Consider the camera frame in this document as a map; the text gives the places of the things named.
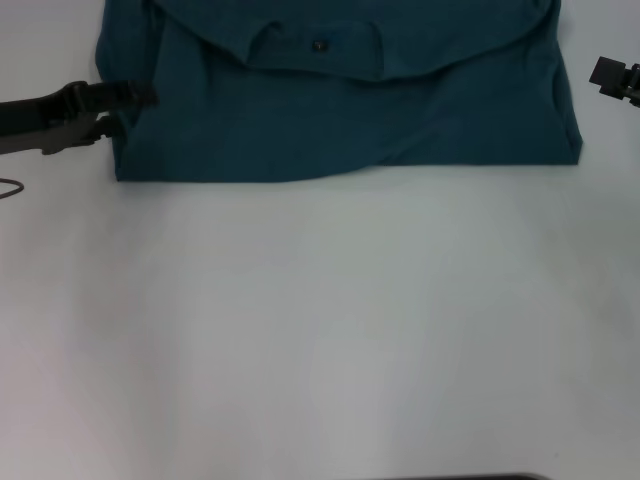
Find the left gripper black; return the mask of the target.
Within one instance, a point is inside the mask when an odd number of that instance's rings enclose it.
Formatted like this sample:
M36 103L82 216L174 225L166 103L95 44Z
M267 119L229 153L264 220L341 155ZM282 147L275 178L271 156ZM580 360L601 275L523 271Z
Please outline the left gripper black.
M51 155L67 148L92 145L103 138L126 138L116 115L90 111L113 111L155 106L158 97L148 85L120 81L99 84L68 84L55 93L1 104L1 154L40 150Z

